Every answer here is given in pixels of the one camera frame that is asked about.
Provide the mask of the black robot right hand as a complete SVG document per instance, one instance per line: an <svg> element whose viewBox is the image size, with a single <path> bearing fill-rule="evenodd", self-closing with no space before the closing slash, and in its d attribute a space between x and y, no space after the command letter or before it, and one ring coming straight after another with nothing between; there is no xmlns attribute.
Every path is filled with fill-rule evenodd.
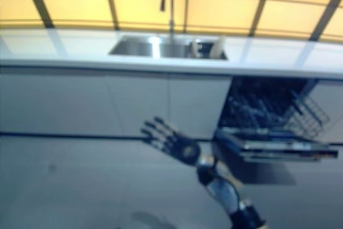
<svg viewBox="0 0 343 229"><path fill-rule="evenodd" d="M185 165L197 165L201 156L199 144L163 118L155 116L144 121L140 131L144 135L143 143Z"/></svg>

